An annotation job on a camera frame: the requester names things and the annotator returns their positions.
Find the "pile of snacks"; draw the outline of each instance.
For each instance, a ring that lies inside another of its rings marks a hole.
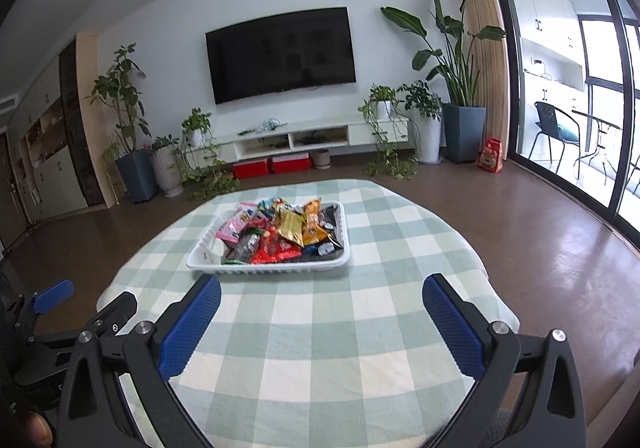
[[[274,264],[332,260],[342,245],[336,235],[337,205],[321,208],[313,199],[298,208],[280,198],[239,203],[206,249],[226,251],[224,264]]]

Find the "dark wood panel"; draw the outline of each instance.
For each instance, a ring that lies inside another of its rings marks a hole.
[[[62,109],[65,115],[66,136],[69,143],[71,161],[82,189],[82,194],[89,206],[103,204],[102,190],[95,176],[94,165],[86,144],[80,99],[78,97],[78,81],[76,78],[76,40],[73,40],[60,53],[60,93]]]

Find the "white flower pot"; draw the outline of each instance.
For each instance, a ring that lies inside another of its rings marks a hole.
[[[440,157],[440,121],[433,118],[420,118],[417,136],[418,162],[422,164],[439,164]]]
[[[376,111],[378,113],[378,120],[388,120],[393,117],[394,114],[394,106],[391,100],[386,102],[378,102],[376,106]]]
[[[165,197],[175,197],[182,193],[184,190],[182,175],[172,146],[166,146],[153,152],[151,166],[154,168],[156,180]]]
[[[200,148],[202,146],[202,130],[196,128],[189,134],[189,141],[192,148]]]
[[[328,150],[314,150],[311,152],[311,159],[319,170],[331,168],[331,155]]]

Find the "tray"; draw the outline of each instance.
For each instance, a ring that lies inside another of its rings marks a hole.
[[[284,272],[307,272],[307,271],[328,271],[329,269],[338,268],[343,266],[351,258],[351,247],[349,245],[349,235],[347,233],[347,221],[344,215],[344,206],[338,201],[323,201],[320,205],[321,208],[327,208],[328,206],[338,206],[335,213],[336,221],[336,237],[338,242],[343,246],[342,254],[337,258],[331,260],[318,260],[316,262],[290,262],[284,264],[212,264],[207,258],[211,257],[210,253],[205,250],[204,244],[206,244],[211,237],[213,237],[219,230],[220,226],[233,215],[233,210],[226,212],[220,212],[215,215],[213,222],[209,225],[207,232],[198,241],[196,246],[191,250],[189,257],[187,258],[187,267],[194,269],[195,271],[202,271],[206,273],[284,273]],[[221,257],[214,257],[214,262],[220,262]]]

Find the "tablecloth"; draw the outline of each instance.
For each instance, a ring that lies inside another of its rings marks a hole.
[[[98,300],[122,291],[155,320],[199,276],[189,252],[215,213],[272,196],[345,208],[351,259],[315,273],[220,274],[222,303],[184,372],[170,380],[212,444],[222,447],[411,447],[435,435],[463,401],[463,376],[422,305],[441,272],[464,300],[514,331],[478,255],[434,213],[367,180],[246,190],[179,219],[130,259]],[[146,441],[152,431],[128,376],[122,384]]]

